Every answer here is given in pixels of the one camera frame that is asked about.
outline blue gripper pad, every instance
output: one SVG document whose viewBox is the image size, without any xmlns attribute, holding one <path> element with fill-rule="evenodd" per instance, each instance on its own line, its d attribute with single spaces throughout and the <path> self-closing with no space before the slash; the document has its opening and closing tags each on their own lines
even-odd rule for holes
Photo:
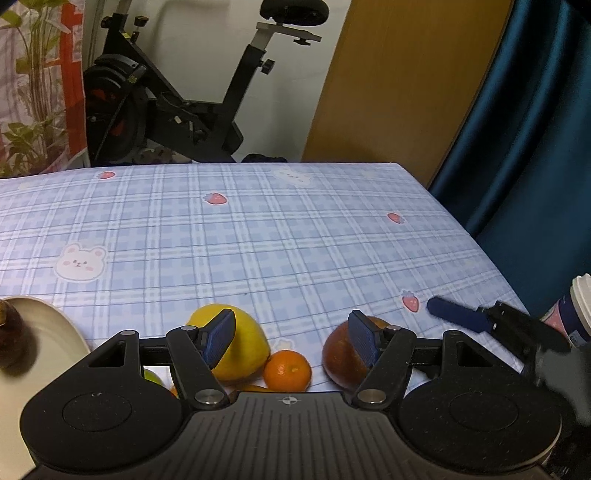
<svg viewBox="0 0 591 480">
<path fill-rule="evenodd" d="M 347 321 L 349 340 L 366 367 L 375 365 L 379 358 L 379 334 L 381 329 L 360 310 L 349 313 Z"/>
<path fill-rule="evenodd" d="M 201 330 L 207 332 L 203 359 L 209 368 L 214 369 L 234 340 L 236 333 L 234 312 L 231 309 L 223 309 Z"/>
<path fill-rule="evenodd" d="M 450 323 L 455 323 L 473 332 L 492 331 L 492 322 L 486 313 L 475 312 L 467 307 L 445 300 L 441 297 L 433 297 L 427 302 L 427 311 L 434 317 L 441 318 Z"/>
</svg>

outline white cup lid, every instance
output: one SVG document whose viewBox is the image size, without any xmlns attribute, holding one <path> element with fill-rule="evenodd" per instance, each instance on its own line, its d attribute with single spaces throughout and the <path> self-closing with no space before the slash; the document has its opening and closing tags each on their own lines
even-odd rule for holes
<svg viewBox="0 0 591 480">
<path fill-rule="evenodd" d="M 591 335 L 591 275 L 586 273 L 574 278 L 570 291 L 581 324 Z"/>
</svg>

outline wooden door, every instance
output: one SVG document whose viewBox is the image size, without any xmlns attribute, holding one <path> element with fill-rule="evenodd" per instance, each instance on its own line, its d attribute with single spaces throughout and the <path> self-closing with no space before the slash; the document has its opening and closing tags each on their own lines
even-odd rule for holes
<svg viewBox="0 0 591 480">
<path fill-rule="evenodd" d="M 427 186 L 511 7 L 512 0 L 352 0 L 303 161 L 396 162 Z"/>
</svg>

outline floral curtain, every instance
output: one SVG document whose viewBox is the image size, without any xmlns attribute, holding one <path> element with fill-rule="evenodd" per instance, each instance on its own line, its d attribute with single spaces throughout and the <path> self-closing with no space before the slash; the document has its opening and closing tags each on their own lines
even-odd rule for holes
<svg viewBox="0 0 591 480">
<path fill-rule="evenodd" d="M 64 170 L 86 148 L 84 0 L 19 0 L 0 20 L 0 178 Z"/>
</svg>

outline blue curtain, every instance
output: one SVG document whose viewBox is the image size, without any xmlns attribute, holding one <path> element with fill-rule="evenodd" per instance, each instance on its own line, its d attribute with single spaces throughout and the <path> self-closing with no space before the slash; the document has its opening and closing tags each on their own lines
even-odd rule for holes
<svg viewBox="0 0 591 480">
<path fill-rule="evenodd" d="M 560 0 L 515 0 L 431 193 L 534 316 L 591 273 L 591 31 Z"/>
</svg>

